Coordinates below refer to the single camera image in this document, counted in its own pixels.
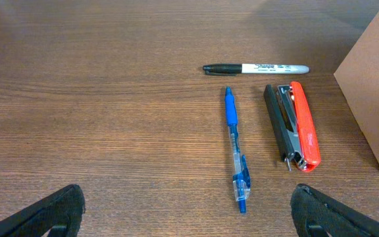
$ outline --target red and black stapler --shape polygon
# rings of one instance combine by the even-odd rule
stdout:
[[[280,157],[288,165],[295,161],[303,172],[313,171],[321,162],[318,140],[307,98],[299,82],[264,91]]]

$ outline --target pen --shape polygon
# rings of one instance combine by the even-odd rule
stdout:
[[[246,199],[251,191],[251,179],[249,177],[245,155],[241,156],[239,134],[238,134],[238,116],[236,114],[235,97],[232,95],[230,87],[226,87],[224,97],[226,106],[226,122],[229,129],[230,147],[234,159],[233,184],[235,199],[238,202],[240,212],[246,213]]]
[[[236,74],[304,74],[309,67],[304,65],[259,65],[259,64],[215,64],[205,65],[203,70],[211,76],[236,76]]]

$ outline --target red stapler handle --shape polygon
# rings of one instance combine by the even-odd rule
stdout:
[[[307,162],[307,168],[303,171],[311,172],[321,162],[314,122],[301,84],[299,82],[291,82],[290,86],[292,87],[292,94],[294,96],[299,141],[301,142],[303,157]]]

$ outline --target blue pen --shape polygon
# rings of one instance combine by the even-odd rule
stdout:
[[[234,175],[232,178],[234,180],[235,198],[241,213],[246,213],[246,200],[251,191],[251,179],[249,177],[245,155],[241,156],[235,97],[232,95],[230,87],[226,87],[224,102],[226,105],[226,121],[229,128],[230,147],[232,148],[232,156],[234,158]]]

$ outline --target wooden surface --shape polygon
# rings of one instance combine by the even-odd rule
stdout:
[[[332,73],[379,1],[0,1],[0,220],[67,184],[80,236],[295,236],[306,183],[379,221],[379,167]],[[208,63],[309,65],[205,76]],[[263,91],[301,82],[322,163],[279,161]],[[252,179],[233,197],[232,86]]]

